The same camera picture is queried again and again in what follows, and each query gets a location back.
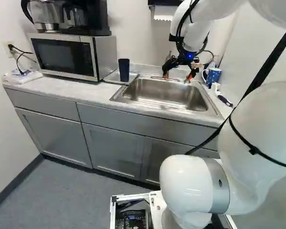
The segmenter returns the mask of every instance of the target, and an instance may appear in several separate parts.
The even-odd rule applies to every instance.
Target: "white countertop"
[[[160,67],[152,65],[132,65],[131,69],[136,70],[140,74],[160,76],[162,73]],[[184,79],[186,73],[187,71],[182,69],[172,69],[170,71],[170,77]],[[198,74],[196,78],[198,81],[200,81],[201,75]],[[10,88],[18,91],[68,100],[82,104],[89,104],[114,110],[132,112],[211,127],[218,127],[223,122],[223,118],[227,118],[232,111],[232,108],[222,103],[215,96],[214,92],[209,90],[206,86],[204,86],[205,90],[207,91],[208,95],[210,96],[211,100],[223,118],[212,118],[203,115],[203,113],[192,115],[181,114],[145,106],[110,101],[109,99],[116,93],[121,85],[106,82],[91,83],[78,80],[65,80],[58,77],[42,77],[24,84],[10,84],[3,82],[3,86],[5,88]]]

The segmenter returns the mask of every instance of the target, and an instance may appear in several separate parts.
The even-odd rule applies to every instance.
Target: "blue mug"
[[[204,74],[204,71],[207,74],[207,78],[206,78],[206,80],[204,79],[204,77],[202,77],[202,78],[203,78],[206,86],[210,88],[212,83],[215,83],[219,80],[219,77],[221,76],[222,70],[219,68],[204,69],[202,71],[202,75]]]

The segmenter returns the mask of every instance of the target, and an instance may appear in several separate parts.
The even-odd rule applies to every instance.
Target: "metal frame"
[[[87,76],[87,75],[80,75],[80,74],[73,74],[73,73],[64,73],[64,72],[59,72],[59,71],[42,69],[39,61],[37,60],[36,52],[35,52],[35,49],[34,49],[32,43],[31,43],[31,47],[32,47],[33,53],[35,55],[36,62],[38,64],[38,70],[41,73],[58,75],[58,76],[63,76],[63,77],[75,78],[75,79],[81,79],[81,80],[94,81],[94,82],[97,82],[99,80],[98,72],[96,71],[96,62],[95,62],[95,53],[94,53],[94,44],[93,44],[94,38],[93,37],[78,36],[78,35],[66,35],[66,34],[59,34],[59,33],[28,33],[28,37],[29,37],[29,39],[35,38],[35,39],[45,39],[45,40],[89,43],[90,49],[91,49],[92,67],[93,67],[94,76]]]
[[[117,195],[112,196],[110,201],[110,229],[115,229],[115,214],[116,214],[116,203],[125,202],[131,200],[145,199],[150,203],[150,210],[152,214],[152,222],[154,229],[162,228],[162,214],[166,208],[166,203],[163,199],[161,191],[152,191],[150,193],[142,193],[137,195]],[[224,215],[224,219],[227,221],[229,226],[228,229],[237,229],[232,217],[230,215]]]

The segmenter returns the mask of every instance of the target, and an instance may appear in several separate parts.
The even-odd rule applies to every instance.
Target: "sink basin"
[[[175,107],[193,111],[206,111],[206,105],[197,87],[184,83],[136,79],[123,92],[123,97],[132,101]]]
[[[110,100],[185,114],[219,116],[204,88],[196,81],[183,83],[141,75],[129,86],[122,86]]]

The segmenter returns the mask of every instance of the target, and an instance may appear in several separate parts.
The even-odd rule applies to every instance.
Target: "paper towel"
[[[177,8],[177,6],[156,6],[153,19],[159,21],[171,21]]]

